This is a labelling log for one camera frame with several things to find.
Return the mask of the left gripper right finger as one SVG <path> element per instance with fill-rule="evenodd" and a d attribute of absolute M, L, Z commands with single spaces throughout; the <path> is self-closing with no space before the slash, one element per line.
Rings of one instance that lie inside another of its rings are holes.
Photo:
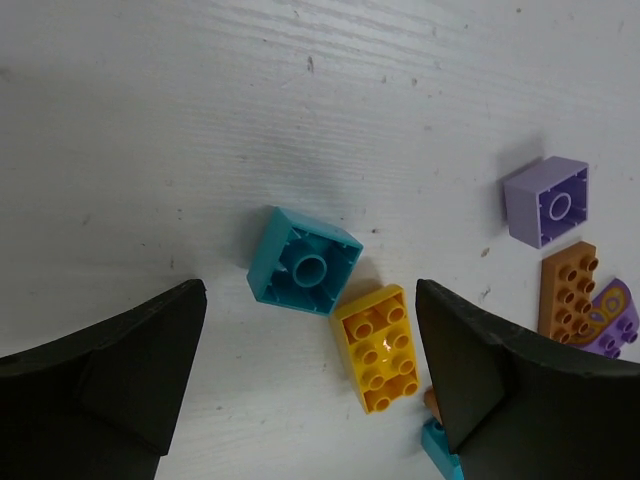
<path fill-rule="evenodd" d="M 434 280 L 418 280 L 415 307 L 465 478 L 638 478 L 638 364 L 556 343 Z"/>

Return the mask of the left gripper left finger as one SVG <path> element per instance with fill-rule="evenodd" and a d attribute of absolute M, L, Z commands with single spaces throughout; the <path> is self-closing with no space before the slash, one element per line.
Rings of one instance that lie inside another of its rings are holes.
<path fill-rule="evenodd" d="M 185 281 L 1 360 L 4 479 L 152 479 L 169 452 L 207 307 Z"/>

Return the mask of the teal square lego brick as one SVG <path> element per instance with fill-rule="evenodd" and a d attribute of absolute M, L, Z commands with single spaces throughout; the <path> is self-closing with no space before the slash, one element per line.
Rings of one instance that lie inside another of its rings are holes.
<path fill-rule="evenodd" d="M 362 243 L 344 229 L 276 207 L 247 281 L 261 303 L 328 316 L 362 250 Z"/>

